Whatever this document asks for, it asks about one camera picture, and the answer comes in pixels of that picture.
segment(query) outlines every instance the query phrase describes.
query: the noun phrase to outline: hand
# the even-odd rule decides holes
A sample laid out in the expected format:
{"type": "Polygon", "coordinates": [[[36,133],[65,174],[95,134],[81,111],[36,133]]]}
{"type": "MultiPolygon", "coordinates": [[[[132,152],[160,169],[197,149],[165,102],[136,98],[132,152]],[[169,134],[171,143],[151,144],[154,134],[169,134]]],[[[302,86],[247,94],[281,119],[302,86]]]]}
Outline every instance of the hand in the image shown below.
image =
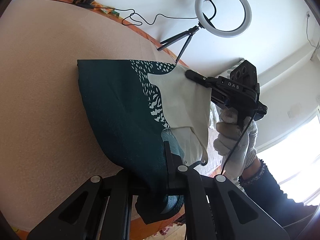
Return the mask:
{"type": "MultiPolygon", "coordinates": [[[[223,156],[223,165],[242,131],[236,125],[238,112],[235,109],[224,109],[220,114],[220,119],[222,122],[216,124],[216,130],[219,132],[219,135],[214,140],[213,147],[219,155],[223,156]]],[[[244,129],[250,119],[250,117],[247,117],[244,120],[244,129]]],[[[248,168],[255,160],[257,151],[254,145],[257,133],[257,124],[253,120],[225,166],[226,172],[234,178],[240,176],[243,170],[248,168]]]]}

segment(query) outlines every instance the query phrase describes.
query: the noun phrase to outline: screw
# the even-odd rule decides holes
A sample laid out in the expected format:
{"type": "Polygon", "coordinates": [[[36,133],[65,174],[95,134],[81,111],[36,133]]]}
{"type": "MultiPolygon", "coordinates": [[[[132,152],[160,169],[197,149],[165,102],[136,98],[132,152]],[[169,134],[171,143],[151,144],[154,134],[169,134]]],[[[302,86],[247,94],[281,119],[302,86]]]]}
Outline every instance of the screw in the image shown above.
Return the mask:
{"type": "Polygon", "coordinates": [[[218,182],[225,182],[225,181],[226,181],[226,177],[223,176],[223,175],[217,175],[217,176],[216,176],[216,180],[217,180],[218,182]]]}
{"type": "Polygon", "coordinates": [[[93,183],[97,183],[97,182],[100,181],[100,177],[99,177],[98,175],[94,175],[94,176],[91,177],[90,180],[91,180],[91,182],[93,182],[93,183]]]}
{"type": "Polygon", "coordinates": [[[184,171],[187,171],[187,170],[188,170],[188,167],[185,166],[185,165],[180,165],[180,166],[178,167],[178,170],[184,172],[184,171]]]}

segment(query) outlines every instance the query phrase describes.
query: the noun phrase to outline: sleeve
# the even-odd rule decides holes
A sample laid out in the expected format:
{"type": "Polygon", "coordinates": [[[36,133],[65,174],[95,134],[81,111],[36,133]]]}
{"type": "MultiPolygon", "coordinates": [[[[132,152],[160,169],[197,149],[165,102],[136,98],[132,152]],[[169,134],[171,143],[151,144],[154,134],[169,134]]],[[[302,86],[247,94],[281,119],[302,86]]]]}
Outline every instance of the sleeve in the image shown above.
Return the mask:
{"type": "Polygon", "coordinates": [[[261,167],[251,178],[244,180],[239,178],[247,196],[260,206],[270,217],[272,217],[287,232],[291,224],[296,231],[301,232],[316,210],[316,206],[304,206],[288,199],[266,164],[261,161],[261,167]]]}

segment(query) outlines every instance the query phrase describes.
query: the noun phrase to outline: wall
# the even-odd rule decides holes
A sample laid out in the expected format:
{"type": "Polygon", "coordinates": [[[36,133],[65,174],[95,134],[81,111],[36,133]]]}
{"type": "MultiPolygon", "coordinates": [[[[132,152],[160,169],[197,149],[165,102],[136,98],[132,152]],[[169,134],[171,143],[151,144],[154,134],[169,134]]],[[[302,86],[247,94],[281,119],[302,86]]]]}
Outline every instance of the wall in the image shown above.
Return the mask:
{"type": "Polygon", "coordinates": [[[275,139],[304,122],[319,106],[320,61],[308,61],[281,83],[260,95],[260,101],[268,106],[267,115],[258,121],[256,147],[261,149],[275,139]],[[288,111],[296,112],[289,118],[288,111]]]}
{"type": "Polygon", "coordinates": [[[261,93],[286,80],[293,72],[302,68],[311,59],[314,51],[315,48],[307,41],[303,47],[290,56],[259,74],[258,81],[261,93]]]}
{"type": "MultiPolygon", "coordinates": [[[[148,22],[157,13],[171,17],[194,17],[195,0],[97,0],[106,6],[120,9],[134,8],[148,22]]],[[[221,30],[237,28],[243,20],[244,11],[238,0],[213,0],[217,15],[212,23],[221,30]]],[[[216,76],[239,62],[249,60],[257,67],[258,73],[278,64],[285,57],[304,46],[307,42],[307,11],[304,0],[248,0],[252,9],[250,28],[241,36],[226,39],[206,30],[199,30],[192,38],[182,60],[203,75],[216,76]]],[[[204,12],[213,14],[210,2],[204,3],[204,12]]],[[[131,11],[120,12],[121,17],[131,11]]],[[[315,18],[309,19],[308,33],[313,36],[315,18]]],[[[157,39],[165,40],[177,33],[188,30],[198,23],[196,19],[168,19],[159,16],[154,25],[144,23],[140,28],[157,39]]],[[[169,47],[178,55],[186,39],[169,47]]]]}

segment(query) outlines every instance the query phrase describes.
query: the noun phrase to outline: cream fabric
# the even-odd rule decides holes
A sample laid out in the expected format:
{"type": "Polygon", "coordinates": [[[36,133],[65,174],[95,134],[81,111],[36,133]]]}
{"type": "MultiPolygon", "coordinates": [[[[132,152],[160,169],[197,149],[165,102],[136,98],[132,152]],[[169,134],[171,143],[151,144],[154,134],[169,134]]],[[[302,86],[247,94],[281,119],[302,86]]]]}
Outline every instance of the cream fabric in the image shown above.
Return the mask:
{"type": "Polygon", "coordinates": [[[12,2],[0,41],[0,210],[29,231],[90,176],[120,170],[87,120],[77,59],[174,61],[117,22],[49,0],[12,2]]]}
{"type": "Polygon", "coordinates": [[[180,146],[194,141],[192,148],[184,147],[185,159],[189,165],[195,161],[208,162],[208,122],[210,115],[211,89],[205,88],[186,78],[187,67],[177,65],[171,72],[163,75],[148,74],[149,82],[156,85],[161,93],[164,117],[180,146]],[[194,136],[202,146],[200,152],[194,136]]]}

